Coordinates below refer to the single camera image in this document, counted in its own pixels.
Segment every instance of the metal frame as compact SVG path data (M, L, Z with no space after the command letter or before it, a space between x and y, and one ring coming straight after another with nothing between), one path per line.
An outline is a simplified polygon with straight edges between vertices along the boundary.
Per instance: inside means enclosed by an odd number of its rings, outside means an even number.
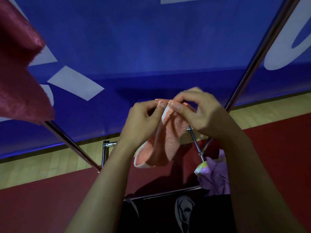
M227 102L225 109L230 112L233 108L234 104L240 97L240 95L243 93L245 87L247 86L248 82L251 80L252 76L254 75L255 71L259 67L260 63L262 62L263 58L267 54L268 50L270 49L271 45L273 44L274 40L277 38L278 34L284 27L286 21L292 14L293 10L297 6L300 0L286 0L282 6L280 7L276 17L274 18L272 24L270 25L268 31L266 32L266 35L264 36L261 44L259 45L259 48L257 49L255 55L253 56L250 64L248 65L243 77L241 78L239 84L237 85L234 93L231 95L229 101ZM107 148L112 147L116 145L116 142L110 143L109 141L103 142L103 157L102 157L102 165L101 167L98 166L68 135L64 133L53 121L45 121L43 124L49 131L51 131L56 137L58 137L61 141L63 141L66 145L68 145L69 148L71 148L74 152L76 152L82 159L84 159L88 164L90 164L92 167L94 167L98 172L101 171L103 165L106 162L106 154L107 154ZM187 131L190 132L192 139L194 141L194 144L196 146L196 149L202 159L203 154L206 151L209 144L212 142L212 138L208 138L203 149L201 150L196 138L193 134L193 131L191 127L187 129ZM160 193L156 195L149 195L149 196L142 196L137 197L133 199L148 199L148 198L155 198L158 196L164 196L169 194L174 194L180 191L190 191L194 189L199 189L199 186L186 188L182 190L176 190L176 191L169 191L165 193Z

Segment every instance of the red towel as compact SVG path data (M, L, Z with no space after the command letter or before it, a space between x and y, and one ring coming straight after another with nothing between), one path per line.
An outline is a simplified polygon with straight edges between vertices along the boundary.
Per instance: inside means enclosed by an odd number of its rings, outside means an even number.
M26 69L45 42L9 0L0 0L0 39L0 117L53 120L49 98Z

